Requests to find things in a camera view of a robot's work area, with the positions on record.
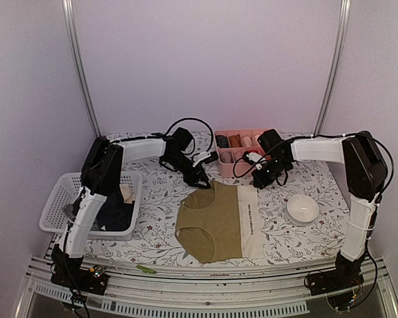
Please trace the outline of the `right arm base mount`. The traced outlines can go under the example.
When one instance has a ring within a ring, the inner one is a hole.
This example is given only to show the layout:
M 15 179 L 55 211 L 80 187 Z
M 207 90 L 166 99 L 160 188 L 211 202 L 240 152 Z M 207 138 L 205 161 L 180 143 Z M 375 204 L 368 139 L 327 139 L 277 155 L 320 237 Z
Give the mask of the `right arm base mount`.
M 335 269 L 308 273 L 304 278 L 304 286 L 310 290 L 311 295 L 359 287 L 364 282 L 361 274 L 362 262 L 362 259 L 349 261 L 339 254 L 336 257 Z

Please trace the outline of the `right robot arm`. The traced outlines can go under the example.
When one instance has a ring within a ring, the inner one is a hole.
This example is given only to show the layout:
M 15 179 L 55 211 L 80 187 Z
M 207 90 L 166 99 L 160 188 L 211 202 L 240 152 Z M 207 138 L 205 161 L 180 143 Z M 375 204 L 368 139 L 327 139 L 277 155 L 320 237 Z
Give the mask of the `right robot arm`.
M 274 129 L 258 138 L 263 150 L 245 152 L 243 159 L 251 166 L 253 186 L 271 185 L 292 170 L 294 162 L 332 162 L 343 165 L 350 194 L 350 218 L 342 258 L 353 262 L 365 254 L 377 218 L 383 192 L 393 179 L 394 163 L 387 163 L 388 150 L 368 131 L 336 136 L 294 136 L 283 139 Z

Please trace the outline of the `olive green underwear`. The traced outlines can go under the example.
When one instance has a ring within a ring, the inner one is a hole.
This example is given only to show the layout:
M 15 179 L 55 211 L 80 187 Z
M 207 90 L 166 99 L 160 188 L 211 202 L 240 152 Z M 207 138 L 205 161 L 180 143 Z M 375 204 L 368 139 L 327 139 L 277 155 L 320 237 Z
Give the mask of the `olive green underwear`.
M 264 257 L 257 190 L 212 182 L 180 202 L 175 237 L 199 263 Z

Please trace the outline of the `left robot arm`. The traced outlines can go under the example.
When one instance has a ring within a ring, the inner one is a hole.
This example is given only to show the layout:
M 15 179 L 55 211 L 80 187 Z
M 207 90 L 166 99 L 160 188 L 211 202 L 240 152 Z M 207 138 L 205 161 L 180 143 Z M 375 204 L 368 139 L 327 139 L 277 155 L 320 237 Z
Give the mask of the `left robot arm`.
M 180 172 L 190 187 L 210 188 L 202 165 L 217 160 L 218 155 L 206 150 L 188 158 L 184 151 L 192 140 L 190 132 L 181 127 L 172 135 L 155 133 L 120 140 L 99 136 L 94 140 L 80 174 L 81 187 L 73 204 L 75 219 L 69 221 L 52 252 L 52 260 L 63 263 L 58 273 L 70 287 L 78 288 L 86 280 L 84 271 L 73 262 L 82 262 L 86 241 L 93 236 L 91 227 L 98 221 L 100 209 L 113 194 L 121 192 L 124 163 L 158 158 L 164 168 Z

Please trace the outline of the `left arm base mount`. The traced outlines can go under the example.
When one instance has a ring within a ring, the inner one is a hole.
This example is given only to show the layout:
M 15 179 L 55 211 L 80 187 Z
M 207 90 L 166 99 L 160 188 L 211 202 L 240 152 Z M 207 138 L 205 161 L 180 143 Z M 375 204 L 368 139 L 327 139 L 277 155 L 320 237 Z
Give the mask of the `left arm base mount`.
M 87 292 L 104 295 L 107 289 L 109 276 L 105 273 L 106 267 L 93 265 L 88 269 L 81 268 L 83 258 L 68 258 L 58 255 L 52 257 L 54 263 L 51 282 L 70 288 L 75 292 Z

